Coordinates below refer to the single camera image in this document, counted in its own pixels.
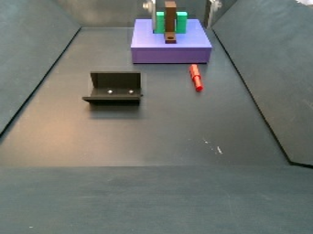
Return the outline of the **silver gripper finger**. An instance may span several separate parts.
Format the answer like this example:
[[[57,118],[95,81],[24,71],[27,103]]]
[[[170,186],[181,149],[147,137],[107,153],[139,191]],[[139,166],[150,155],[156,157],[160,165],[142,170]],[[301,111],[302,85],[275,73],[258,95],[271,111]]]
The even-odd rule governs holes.
[[[156,0],[146,0],[143,3],[143,8],[150,12],[151,28],[155,28]]]
[[[207,2],[206,27],[210,27],[211,26],[211,21],[213,21],[214,13],[222,7],[222,2],[221,2],[221,0],[206,0],[206,2]]]

